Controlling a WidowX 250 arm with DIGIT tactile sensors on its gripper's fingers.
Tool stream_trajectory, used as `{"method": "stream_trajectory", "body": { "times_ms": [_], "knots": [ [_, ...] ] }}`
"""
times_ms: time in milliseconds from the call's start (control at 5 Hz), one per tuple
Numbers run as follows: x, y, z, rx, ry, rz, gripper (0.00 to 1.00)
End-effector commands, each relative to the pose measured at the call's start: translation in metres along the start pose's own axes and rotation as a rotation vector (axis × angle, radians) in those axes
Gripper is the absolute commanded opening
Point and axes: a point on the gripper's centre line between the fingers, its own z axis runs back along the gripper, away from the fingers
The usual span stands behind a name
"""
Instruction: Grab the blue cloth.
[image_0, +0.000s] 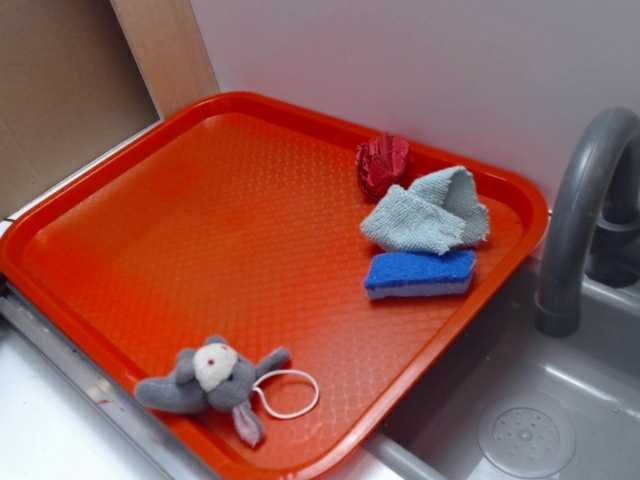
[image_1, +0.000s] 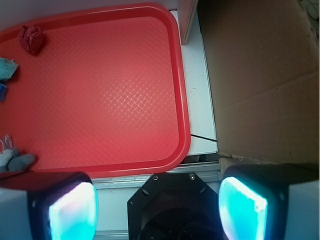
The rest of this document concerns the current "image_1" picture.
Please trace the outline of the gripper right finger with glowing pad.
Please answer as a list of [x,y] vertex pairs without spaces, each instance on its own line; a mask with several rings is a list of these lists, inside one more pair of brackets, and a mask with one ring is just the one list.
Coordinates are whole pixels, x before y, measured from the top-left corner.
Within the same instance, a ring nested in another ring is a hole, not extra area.
[[218,205],[229,240],[318,240],[319,165],[228,166],[222,175]]

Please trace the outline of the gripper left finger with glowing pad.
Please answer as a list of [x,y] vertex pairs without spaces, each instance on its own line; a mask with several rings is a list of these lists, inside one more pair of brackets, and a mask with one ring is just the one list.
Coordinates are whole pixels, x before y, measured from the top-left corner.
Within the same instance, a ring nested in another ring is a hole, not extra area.
[[84,172],[2,172],[2,240],[92,240],[98,192]]

